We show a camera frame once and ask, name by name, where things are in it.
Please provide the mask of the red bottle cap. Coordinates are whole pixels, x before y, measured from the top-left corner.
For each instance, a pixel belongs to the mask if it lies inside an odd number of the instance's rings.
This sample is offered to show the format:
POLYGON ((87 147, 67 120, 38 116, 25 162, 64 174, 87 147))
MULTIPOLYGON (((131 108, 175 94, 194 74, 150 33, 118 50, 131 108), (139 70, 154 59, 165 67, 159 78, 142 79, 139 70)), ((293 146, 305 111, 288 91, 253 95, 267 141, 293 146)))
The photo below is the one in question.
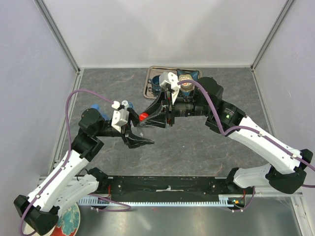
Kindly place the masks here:
POLYGON ((139 121, 142 122, 144 121, 149 115, 147 113, 141 113, 139 115, 139 121))

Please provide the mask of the clear unlabelled plastic bottle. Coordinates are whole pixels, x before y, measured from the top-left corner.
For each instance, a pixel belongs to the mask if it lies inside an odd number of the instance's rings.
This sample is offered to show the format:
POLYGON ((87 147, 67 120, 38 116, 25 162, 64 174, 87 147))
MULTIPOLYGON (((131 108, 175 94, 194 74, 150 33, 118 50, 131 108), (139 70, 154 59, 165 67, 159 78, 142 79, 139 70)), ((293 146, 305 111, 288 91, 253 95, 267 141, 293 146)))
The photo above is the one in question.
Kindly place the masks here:
POLYGON ((142 138, 147 138, 148 137, 148 127, 142 123, 138 123, 136 125, 136 129, 137 129, 137 133, 138 136, 142 137, 142 138))

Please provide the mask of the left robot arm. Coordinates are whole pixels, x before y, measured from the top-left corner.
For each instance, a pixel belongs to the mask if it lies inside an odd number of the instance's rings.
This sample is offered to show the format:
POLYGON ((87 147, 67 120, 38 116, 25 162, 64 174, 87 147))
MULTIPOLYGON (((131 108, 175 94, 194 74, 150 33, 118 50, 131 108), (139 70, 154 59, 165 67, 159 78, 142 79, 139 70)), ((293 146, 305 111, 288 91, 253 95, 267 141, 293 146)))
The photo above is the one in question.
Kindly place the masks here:
POLYGON ((147 117, 147 113, 138 115, 132 108, 120 108, 114 111, 111 120, 105 120, 97 109, 85 110, 79 121, 79 132, 57 167, 36 189, 14 200, 22 223, 43 236, 55 227, 61 214, 73 203, 93 192, 104 193, 108 181, 91 173, 71 188, 66 189, 66 186, 101 150, 104 143, 100 137, 121 137, 129 148, 153 144, 152 140, 136 136, 131 130, 132 125, 142 124, 147 117))

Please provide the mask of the white bottle cap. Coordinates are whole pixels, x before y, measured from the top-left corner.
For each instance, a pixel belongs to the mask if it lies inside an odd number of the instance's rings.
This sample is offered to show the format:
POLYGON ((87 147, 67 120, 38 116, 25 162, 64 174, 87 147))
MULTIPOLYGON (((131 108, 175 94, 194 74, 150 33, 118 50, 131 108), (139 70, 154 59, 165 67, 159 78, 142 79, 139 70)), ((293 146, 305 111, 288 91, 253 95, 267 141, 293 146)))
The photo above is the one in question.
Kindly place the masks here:
POLYGON ((129 107, 129 102, 127 100, 123 100, 121 102, 121 104, 125 107, 125 108, 128 108, 129 107))

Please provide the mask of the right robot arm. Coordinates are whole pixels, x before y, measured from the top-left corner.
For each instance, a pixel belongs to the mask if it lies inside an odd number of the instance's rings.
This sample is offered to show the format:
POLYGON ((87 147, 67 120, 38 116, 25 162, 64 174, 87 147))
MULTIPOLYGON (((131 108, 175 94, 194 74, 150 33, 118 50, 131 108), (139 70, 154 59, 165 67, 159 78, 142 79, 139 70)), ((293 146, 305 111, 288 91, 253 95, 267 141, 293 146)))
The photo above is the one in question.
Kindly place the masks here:
POLYGON ((161 92, 140 115, 141 124, 165 128, 177 117, 206 116, 210 130, 242 143, 263 157, 267 164, 233 168, 225 181, 230 193, 257 186, 293 194, 305 184, 306 167, 313 169, 313 153, 292 148, 259 127, 244 111, 222 99, 223 87, 211 77, 197 80, 179 77, 159 79, 161 92))

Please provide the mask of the blue tinted plastic bottle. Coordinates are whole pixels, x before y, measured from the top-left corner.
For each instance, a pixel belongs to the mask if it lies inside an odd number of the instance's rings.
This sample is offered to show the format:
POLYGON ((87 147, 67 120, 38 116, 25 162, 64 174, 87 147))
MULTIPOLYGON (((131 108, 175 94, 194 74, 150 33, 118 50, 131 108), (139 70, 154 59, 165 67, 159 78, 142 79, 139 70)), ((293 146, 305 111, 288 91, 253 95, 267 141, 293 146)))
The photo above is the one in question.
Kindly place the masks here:
POLYGON ((91 106, 91 108, 96 109, 99 111, 99 113, 101 114, 101 116, 105 119, 105 120, 110 120, 110 118, 108 117, 108 115, 100 108, 100 106, 98 104, 93 104, 91 106))

